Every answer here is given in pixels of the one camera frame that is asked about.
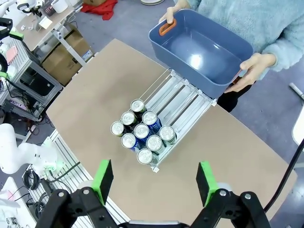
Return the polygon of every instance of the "metal rack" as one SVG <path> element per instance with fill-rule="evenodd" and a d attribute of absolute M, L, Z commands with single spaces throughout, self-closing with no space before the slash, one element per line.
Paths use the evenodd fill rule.
<path fill-rule="evenodd" d="M 152 92 L 152 97 L 144 100 L 147 110 L 154 111 L 162 125 L 171 125 L 177 135 L 174 145 L 167 146 L 158 155 L 158 163 L 151 166 L 154 172 L 159 171 L 161 162 L 172 152 L 199 118 L 213 105 L 216 100 L 202 93 L 187 79 L 177 75 L 174 71 L 167 78 L 167 83 Z"/>
<path fill-rule="evenodd" d="M 65 162 L 65 166 L 63 169 L 58 173 L 56 178 L 62 174 L 64 174 L 69 168 L 75 165 L 78 162 L 78 159 L 75 157 L 73 152 L 69 149 L 67 144 L 64 142 L 62 137 L 59 135 L 58 131 L 55 130 L 50 137 L 46 138 L 44 143 L 41 146 L 45 146 L 45 144 L 49 144 L 49 142 L 53 142 L 55 147 L 58 150 L 59 155 L 63 158 Z M 88 180 L 93 180 L 92 176 L 87 172 L 87 170 L 83 167 L 82 164 L 79 164 L 75 167 L 71 172 L 69 172 L 66 176 L 60 179 L 64 182 L 68 187 L 75 191 L 80 183 Z M 69 191 L 66 186 L 58 181 L 53 183 L 55 189 L 65 189 Z M 32 199 L 37 202 L 40 196 L 45 192 L 43 189 L 42 184 L 38 185 L 38 188 L 35 190 L 30 190 L 29 193 Z M 43 199 L 43 202 L 46 204 L 48 202 L 48 197 Z M 110 197 L 107 198 L 107 202 L 105 204 L 108 212 L 114 219 L 117 224 L 121 224 L 130 220 L 130 218 L 111 200 Z M 78 217 L 73 228 L 92 228 L 93 225 L 88 216 Z"/>
<path fill-rule="evenodd" d="M 9 85 L 9 91 L 0 92 L 0 105 L 6 111 L 14 112 L 33 121 L 39 121 L 41 113 L 58 92 L 63 89 L 63 86 L 40 67 L 39 60 L 23 46 L 21 41 L 12 39 L 8 46 L 9 48 L 15 46 L 18 50 L 18 54 L 10 63 L 10 66 L 15 67 L 17 73 L 10 78 L 10 81 L 24 90 L 26 95 L 32 97 L 35 103 L 33 104 L 34 110 L 31 111 L 13 104 L 10 101 L 9 91 L 11 94 L 17 94 L 17 96 L 23 97 L 23 95 L 18 89 Z"/>

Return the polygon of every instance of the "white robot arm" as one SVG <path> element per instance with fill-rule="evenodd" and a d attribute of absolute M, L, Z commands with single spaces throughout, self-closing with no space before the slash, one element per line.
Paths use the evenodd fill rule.
<path fill-rule="evenodd" d="M 0 124 L 0 168 L 4 173 L 13 174 L 23 164 L 32 164 L 35 173 L 42 176 L 44 170 L 56 167 L 56 162 L 55 148 L 27 142 L 17 147 L 13 126 L 7 123 Z"/>
<path fill-rule="evenodd" d="M 0 18 L 2 18 L 5 15 L 5 12 L 8 9 L 8 7 L 14 3 L 17 3 L 17 0 L 8 0 L 7 2 L 0 5 Z"/>
<path fill-rule="evenodd" d="M 17 9 L 24 13 L 31 13 L 31 9 L 37 10 L 42 3 L 42 0 L 17 0 Z"/>

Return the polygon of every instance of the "metal shelf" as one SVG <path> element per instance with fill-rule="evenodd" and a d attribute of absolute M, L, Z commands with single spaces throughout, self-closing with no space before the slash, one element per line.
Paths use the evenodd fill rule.
<path fill-rule="evenodd" d="M 171 125 L 177 135 L 176 143 L 167 146 L 158 156 L 158 163 L 151 167 L 154 172 L 159 171 L 158 167 L 162 161 L 173 151 L 199 118 L 216 104 L 216 100 L 203 94 L 174 71 L 168 77 L 167 83 L 158 92 L 154 91 L 153 97 L 144 101 L 147 110 L 154 111 L 162 125 Z"/>
<path fill-rule="evenodd" d="M 36 106 L 40 106 L 39 110 L 34 111 L 34 113 L 29 110 L 24 110 L 13 105 L 10 99 L 9 91 L 13 91 L 15 88 L 12 85 L 9 85 L 9 91 L 0 92 L 0 105 L 5 106 L 5 108 L 11 112 L 14 112 L 20 116 L 26 117 L 33 121 L 40 120 L 40 114 L 43 112 L 44 108 L 49 105 L 49 103 L 54 99 L 54 97 L 63 89 L 63 86 L 49 75 L 43 68 L 39 65 L 39 60 L 28 50 L 26 49 L 22 42 L 19 40 L 11 39 L 8 44 L 9 48 L 16 47 L 18 50 L 17 55 L 10 63 L 10 66 L 15 67 L 16 74 L 10 78 L 10 81 L 14 83 L 18 88 L 22 89 L 24 93 L 34 98 L 38 103 Z M 47 95 L 40 95 L 38 92 L 23 84 L 20 80 L 23 80 L 27 75 L 30 75 L 27 71 L 35 71 L 39 77 L 44 78 L 47 86 L 51 86 L 51 89 Z"/>

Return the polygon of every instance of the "floor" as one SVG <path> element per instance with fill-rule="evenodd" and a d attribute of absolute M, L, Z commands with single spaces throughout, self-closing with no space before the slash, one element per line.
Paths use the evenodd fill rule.
<path fill-rule="evenodd" d="M 100 51 L 113 38 L 119 39 L 139 50 L 151 59 L 155 58 L 148 39 L 149 30 L 155 26 L 166 8 L 173 5 L 173 0 L 165 0 L 157 6 L 144 6 L 139 0 L 119 0 L 114 9 L 114 16 L 103 21 L 98 15 L 78 13 L 78 29 L 95 51 Z M 280 73 L 270 72 L 265 79 L 257 82 L 252 89 L 242 96 L 232 114 L 251 129 L 286 162 L 290 162 L 297 145 L 291 132 L 301 110 L 301 100 L 288 87 L 294 82 L 304 91 L 304 59 L 289 70 Z M 29 142 L 41 143 L 54 128 L 45 123 L 38 129 Z M 304 224 L 304 168 L 296 170 L 298 180 L 292 192 L 271 220 L 273 228 L 301 228 Z M 22 185 L 20 174 L 16 173 L 16 182 Z M 0 173 L 0 182 L 6 180 Z"/>

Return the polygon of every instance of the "person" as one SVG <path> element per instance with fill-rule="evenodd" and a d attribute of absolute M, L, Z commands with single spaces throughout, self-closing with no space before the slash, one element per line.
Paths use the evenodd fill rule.
<path fill-rule="evenodd" d="M 254 48 L 240 64 L 247 72 L 218 99 L 231 112 L 238 98 L 271 69 L 281 71 L 304 54 L 304 0 L 178 0 L 160 22 L 173 22 L 180 9 L 193 9 L 236 33 Z"/>

